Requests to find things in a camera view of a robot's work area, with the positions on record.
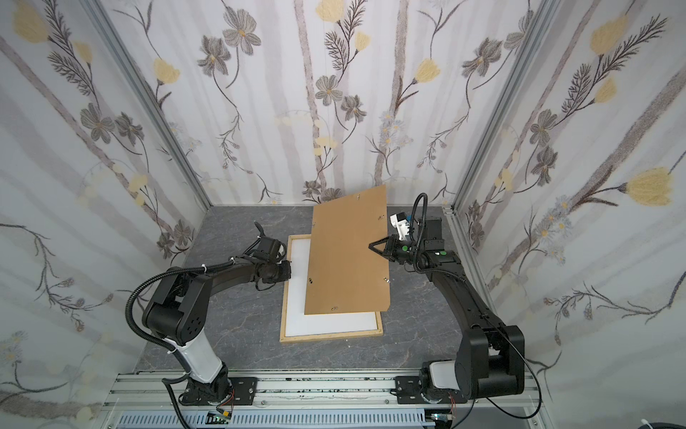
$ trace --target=wooden edge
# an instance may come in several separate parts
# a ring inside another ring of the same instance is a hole
[[[297,234],[288,236],[288,250],[286,251],[286,259],[291,259],[291,244],[293,240],[301,240],[303,238],[311,238],[312,234]],[[353,332],[336,332],[334,334],[314,334],[314,335],[298,335],[286,336],[286,306],[288,303],[288,280],[283,284],[283,304],[281,306],[281,334],[279,342],[281,343],[303,343],[305,341],[318,340],[335,340],[337,338],[358,338],[363,336],[381,336],[383,335],[383,325],[381,324],[381,312],[376,312],[377,328],[369,331],[353,331]]]

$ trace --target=gray marble surface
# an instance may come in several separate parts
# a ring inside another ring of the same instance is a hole
[[[389,207],[388,214],[409,213]],[[429,216],[442,216],[430,207]],[[308,234],[312,207],[213,207],[197,232],[186,266],[216,264],[240,254],[257,235],[284,242],[289,235]],[[443,219],[446,247],[455,249]],[[232,369],[417,368],[422,362],[455,357],[460,328],[441,293],[426,276],[390,265],[390,308],[381,313],[383,336],[282,344],[283,284],[257,292],[252,284],[225,290],[211,298],[205,331],[215,353]],[[136,370],[177,369],[167,350],[148,344]]]

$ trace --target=robotic arm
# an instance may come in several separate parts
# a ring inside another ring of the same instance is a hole
[[[401,265],[413,264],[415,271],[425,273],[448,302],[460,324],[462,340],[455,359],[454,369],[459,392],[465,399],[516,395],[524,390],[524,361],[517,350],[524,350],[524,335],[517,326],[507,326],[488,308],[481,296],[466,278],[460,258],[454,251],[445,250],[442,238],[441,218],[426,218],[410,222],[423,223],[423,234],[408,240],[401,220],[404,213],[391,216],[399,234],[393,234],[369,244],[369,249],[391,262]],[[382,251],[376,247],[385,244]],[[498,351],[490,354],[489,348]],[[425,386],[423,395],[431,399],[431,392],[440,387]]]
[[[414,213],[422,197],[423,214],[416,220]],[[392,217],[400,235],[394,234],[369,245],[370,250],[389,261],[410,263],[417,273],[426,274],[441,291],[460,324],[462,340],[454,361],[457,389],[434,383],[436,380],[429,377],[428,383],[423,385],[422,396],[431,401],[432,396],[441,398],[449,391],[457,390],[464,399],[522,393],[525,362],[518,351],[524,350],[523,334],[517,326],[505,325],[476,293],[464,274],[458,255],[445,250],[441,219],[426,218],[426,203],[426,194],[421,194],[409,222],[404,213]],[[418,233],[413,237],[415,223]],[[128,299],[125,313],[131,329],[142,338],[167,348],[185,370],[184,377],[163,380],[177,415],[180,411],[170,384],[187,380],[187,388],[179,397],[179,402],[185,406],[221,404],[234,389],[226,364],[214,354],[204,334],[210,297],[243,283],[254,282],[257,290],[265,290],[290,278],[290,264],[284,260],[284,243],[265,236],[257,222],[255,226],[259,230],[257,240],[239,257],[215,266],[170,268],[141,284]],[[376,248],[381,244],[385,245],[382,251]],[[143,312],[143,325],[150,329],[150,335],[135,323],[132,308],[140,293],[158,280],[160,284]],[[259,289],[260,281],[271,286]]]

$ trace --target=floral wallpaper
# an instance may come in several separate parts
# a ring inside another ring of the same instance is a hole
[[[182,263],[204,210],[78,2],[0,19],[0,421],[90,428],[143,348],[128,290]]]
[[[563,1],[457,207],[558,428],[686,421],[685,22]]]
[[[440,205],[539,2],[103,4],[213,204]]]

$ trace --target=white mat board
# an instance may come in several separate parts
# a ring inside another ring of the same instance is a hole
[[[292,240],[285,336],[336,334],[378,329],[376,313],[310,314],[305,316],[309,238]]]

